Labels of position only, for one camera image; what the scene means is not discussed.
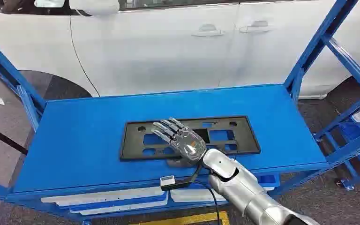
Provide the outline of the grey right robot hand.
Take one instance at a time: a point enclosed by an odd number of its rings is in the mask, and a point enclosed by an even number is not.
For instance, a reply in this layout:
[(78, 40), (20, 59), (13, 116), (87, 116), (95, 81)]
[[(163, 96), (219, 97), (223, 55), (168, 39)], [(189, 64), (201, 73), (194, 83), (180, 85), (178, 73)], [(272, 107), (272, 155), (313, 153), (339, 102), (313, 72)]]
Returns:
[(181, 156), (180, 159), (167, 160), (171, 167), (192, 167), (207, 151), (206, 142), (194, 130), (175, 118), (153, 122), (151, 131)]

